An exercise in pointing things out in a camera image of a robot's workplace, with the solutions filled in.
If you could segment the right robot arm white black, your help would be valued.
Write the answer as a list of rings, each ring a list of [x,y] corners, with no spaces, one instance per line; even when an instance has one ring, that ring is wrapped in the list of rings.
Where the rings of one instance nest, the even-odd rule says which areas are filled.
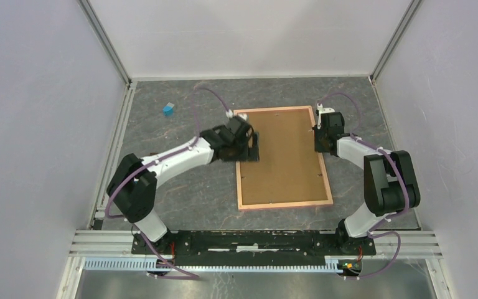
[[[386,222],[419,206],[421,196],[411,155],[385,150],[345,132],[345,119],[331,108],[317,108],[314,149],[347,160],[363,171],[363,204],[341,220],[334,238],[336,249],[351,254],[361,238],[372,237]]]

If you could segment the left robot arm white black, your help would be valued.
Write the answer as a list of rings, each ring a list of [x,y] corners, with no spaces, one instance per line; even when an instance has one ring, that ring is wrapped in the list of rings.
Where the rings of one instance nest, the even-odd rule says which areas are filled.
[[[247,116],[239,114],[168,151],[142,158],[124,156],[106,188],[105,217],[122,218],[136,226],[146,236],[147,246],[163,254],[171,238],[154,209],[157,189],[188,170],[215,161],[257,162],[259,138]]]

